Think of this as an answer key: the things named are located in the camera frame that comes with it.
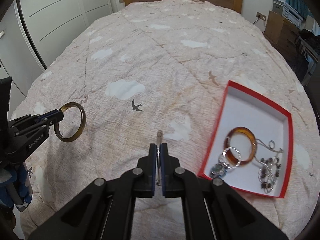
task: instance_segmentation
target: black bird print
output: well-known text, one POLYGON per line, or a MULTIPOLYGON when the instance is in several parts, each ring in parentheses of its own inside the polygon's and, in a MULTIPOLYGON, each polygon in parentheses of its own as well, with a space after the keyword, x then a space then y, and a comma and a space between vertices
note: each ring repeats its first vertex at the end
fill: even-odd
POLYGON ((139 106, 143 106, 143 104, 140 104, 140 105, 138 105, 138 106, 135 106, 135 105, 134 105, 134 99, 132 99, 131 106, 132 106, 132 111, 136 110, 136 111, 139 111, 139 112, 143 112, 141 109, 138 109, 138 107, 139 107, 139 106))
POLYGON ((31 174, 33 174, 33 172, 32 172, 32 167, 28 170, 28 174, 29 174, 29 177, 30 177, 30 179, 31 179, 31 174))

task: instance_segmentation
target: bird print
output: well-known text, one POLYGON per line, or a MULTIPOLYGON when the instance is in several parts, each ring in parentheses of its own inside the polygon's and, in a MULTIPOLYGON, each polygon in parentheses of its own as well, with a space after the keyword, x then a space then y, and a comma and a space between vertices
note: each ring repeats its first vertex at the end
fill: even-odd
POLYGON ((32 172, 32 167, 28 170, 28 174, 29 174, 29 177, 30 177, 30 179, 31 179, 31 174, 33 174, 33 172, 32 172))
POLYGON ((143 106, 143 104, 140 104, 140 105, 138 105, 138 106, 135 106, 135 105, 134 105, 134 99, 132 99, 131 106, 132 106, 132 111, 136 110, 136 111, 139 111, 139 112, 143 112, 141 109, 138 109, 138 107, 139 107, 139 106, 143 106))
POLYGON ((212 75, 211 70, 209 71, 209 79, 212 80, 212 83, 216 84, 217 86, 219 86, 219 84, 214 80, 217 76, 212 75))

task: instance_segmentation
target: electrical socket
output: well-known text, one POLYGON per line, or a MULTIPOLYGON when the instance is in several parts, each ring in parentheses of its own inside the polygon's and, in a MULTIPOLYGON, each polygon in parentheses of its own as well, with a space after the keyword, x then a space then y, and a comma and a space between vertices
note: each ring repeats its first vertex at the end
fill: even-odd
POLYGON ((265 16, 265 15, 263 15, 262 13, 259 13, 259 12, 257 12, 257 16, 256 17, 259 17, 260 16, 260 19, 262 20, 263 18, 265 19, 265 20, 267 20, 267 17, 265 16))

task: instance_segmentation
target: amber bangle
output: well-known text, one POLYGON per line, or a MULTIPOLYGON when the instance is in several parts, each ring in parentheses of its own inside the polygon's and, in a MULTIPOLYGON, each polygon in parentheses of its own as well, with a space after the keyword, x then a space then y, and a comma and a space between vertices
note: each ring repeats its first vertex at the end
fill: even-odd
POLYGON ((78 139, 79 136, 82 134, 84 127, 85 127, 85 122, 86 122, 85 111, 84 111, 84 108, 80 104, 78 104, 76 102, 66 103, 64 106, 62 106, 60 108, 60 111, 64 112, 67 109, 72 108, 72 107, 77 107, 81 112, 81 123, 80 123, 79 129, 77 130, 77 132, 73 136, 71 136, 69 138, 64 138, 61 135, 60 130, 59 130, 59 122, 54 124, 54 132, 56 133, 56 136, 59 138, 59 140, 61 140, 63 142, 73 142, 74 140, 78 139))
MULTIPOLYGON (((236 127, 234 129, 232 129, 226 139, 224 140, 224 148, 227 149, 228 147, 230 147, 230 140, 231 140, 231 137, 236 133, 236 132, 239 132, 239 133, 243 133, 244 135, 246 135, 250 142, 251 142, 251 153, 250 153, 250 156, 247 160, 244 160, 244 161, 241 161, 240 163, 240 166, 241 165, 246 165, 248 164, 249 162, 251 162, 254 158, 254 156, 256 155, 256 152, 257 152, 257 144, 256 144, 256 138, 254 136, 254 134, 247 128, 245 127, 236 127)), ((236 165, 238 163, 238 159, 232 154, 231 150, 228 150, 227 153, 226 153, 226 157, 227 159, 233 164, 233 165, 236 165)))

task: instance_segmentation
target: red box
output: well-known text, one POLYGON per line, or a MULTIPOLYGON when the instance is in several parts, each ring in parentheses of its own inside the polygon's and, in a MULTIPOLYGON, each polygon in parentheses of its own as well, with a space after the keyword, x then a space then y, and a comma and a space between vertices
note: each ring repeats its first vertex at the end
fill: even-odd
MULTIPOLYGON (((225 137, 233 128, 239 126, 251 130, 255 137, 266 145, 273 140, 275 150, 283 149, 284 152, 279 154, 280 176, 274 189, 268 194, 265 193, 258 179, 261 164, 253 159, 249 164, 229 171, 223 180, 235 189, 257 195, 283 198, 288 187, 292 166, 293 128, 291 114, 265 96, 233 81, 229 81, 225 89, 222 106, 198 176, 210 179, 208 177, 210 168, 218 163, 218 156, 224 150, 225 137)), ((247 159, 250 150, 244 149, 248 148, 248 144, 250 146, 250 141, 243 140, 241 136, 235 137, 233 142, 232 140, 233 137, 231 146, 240 150, 243 160, 247 159)), ((275 153, 258 145, 256 156, 258 159, 262 157, 268 159, 274 157, 275 153)))

